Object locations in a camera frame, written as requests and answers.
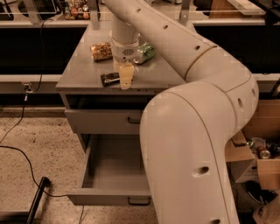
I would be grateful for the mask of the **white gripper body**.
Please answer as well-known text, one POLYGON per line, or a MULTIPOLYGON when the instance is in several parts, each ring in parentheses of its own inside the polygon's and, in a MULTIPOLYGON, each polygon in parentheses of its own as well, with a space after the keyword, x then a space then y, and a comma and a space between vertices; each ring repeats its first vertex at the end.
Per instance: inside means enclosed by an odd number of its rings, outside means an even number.
POLYGON ((137 40, 130 44, 122 44, 112 38, 110 40, 110 45, 113 58, 118 62, 124 62, 126 60, 133 60, 137 56, 139 41, 137 40))

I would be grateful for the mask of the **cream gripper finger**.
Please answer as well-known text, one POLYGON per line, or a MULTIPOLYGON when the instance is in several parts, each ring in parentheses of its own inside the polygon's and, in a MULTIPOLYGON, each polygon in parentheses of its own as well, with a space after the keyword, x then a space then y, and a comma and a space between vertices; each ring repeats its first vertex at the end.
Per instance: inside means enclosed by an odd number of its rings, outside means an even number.
POLYGON ((119 73, 122 90, 129 89, 134 75, 134 66, 129 61, 119 62, 113 59, 114 71, 119 73))

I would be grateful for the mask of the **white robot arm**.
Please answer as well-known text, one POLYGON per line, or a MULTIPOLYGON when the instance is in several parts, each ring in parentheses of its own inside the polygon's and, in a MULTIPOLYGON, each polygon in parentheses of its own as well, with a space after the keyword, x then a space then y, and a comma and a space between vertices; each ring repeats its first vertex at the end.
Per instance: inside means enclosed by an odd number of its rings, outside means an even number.
POLYGON ((239 224, 225 148, 256 111, 255 77, 232 55, 144 0, 105 0, 182 77, 155 96, 140 144, 159 224, 239 224))

